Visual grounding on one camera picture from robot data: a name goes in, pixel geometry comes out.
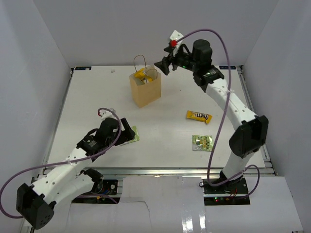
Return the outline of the yellow snack bar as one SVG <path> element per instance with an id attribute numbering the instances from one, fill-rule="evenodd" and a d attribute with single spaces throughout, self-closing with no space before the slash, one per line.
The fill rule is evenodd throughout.
<path id="1" fill-rule="evenodd" d="M 134 76 L 138 78 L 143 84 L 148 84 L 153 81 L 152 77 L 148 76 L 146 68 L 141 68 L 134 73 Z"/>

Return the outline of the yellow M&M candy pack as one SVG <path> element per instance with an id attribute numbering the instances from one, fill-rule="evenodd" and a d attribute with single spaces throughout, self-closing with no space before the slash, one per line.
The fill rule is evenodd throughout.
<path id="1" fill-rule="evenodd" d="M 188 110 L 186 113 L 186 119 L 191 119 L 209 124 L 212 119 L 212 115 Z"/>

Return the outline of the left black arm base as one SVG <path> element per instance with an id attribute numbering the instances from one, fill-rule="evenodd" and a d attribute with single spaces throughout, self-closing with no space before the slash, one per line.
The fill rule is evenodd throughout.
<path id="1" fill-rule="evenodd" d="M 99 183 L 95 183 L 92 189 L 83 195 L 116 195 L 118 190 L 118 180 L 101 180 Z"/>

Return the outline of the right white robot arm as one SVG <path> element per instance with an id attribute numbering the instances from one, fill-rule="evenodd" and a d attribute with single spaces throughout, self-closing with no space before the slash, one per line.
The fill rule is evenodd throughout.
<path id="1" fill-rule="evenodd" d="M 226 80 L 223 73 L 212 64 L 210 43 L 199 39 L 193 43 L 192 51 L 178 40 L 171 40 L 164 49 L 168 56 L 163 57 L 155 66 L 168 75 L 169 66 L 193 72 L 195 83 L 210 96 L 223 110 L 234 129 L 229 140 L 231 153 L 219 178 L 207 180 L 204 186 L 220 188 L 224 193 L 232 193 L 237 182 L 250 166 L 251 157 L 265 144 L 268 131 L 268 118 L 258 116 L 250 110 L 239 97 L 231 91 L 231 80 Z"/>

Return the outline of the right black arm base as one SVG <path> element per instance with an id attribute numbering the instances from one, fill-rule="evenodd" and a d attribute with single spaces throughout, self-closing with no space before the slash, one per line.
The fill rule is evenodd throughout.
<path id="1" fill-rule="evenodd" d="M 234 184 L 216 187 L 210 186 L 204 179 L 199 186 L 203 188 L 205 206 L 250 205 L 250 198 L 245 197 L 249 193 L 245 178 Z"/>

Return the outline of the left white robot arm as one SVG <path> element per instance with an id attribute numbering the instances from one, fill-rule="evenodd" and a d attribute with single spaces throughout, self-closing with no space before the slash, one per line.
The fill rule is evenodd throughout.
<path id="1" fill-rule="evenodd" d="M 48 224 L 55 209 L 62 204 L 83 193 L 99 193 L 103 187 L 102 176 L 89 168 L 95 161 L 93 155 L 134 137 L 135 132 L 126 118 L 107 117 L 99 128 L 87 133 L 77 143 L 65 164 L 56 166 L 31 185 L 24 183 L 18 188 L 17 211 L 34 229 L 39 230 Z"/>

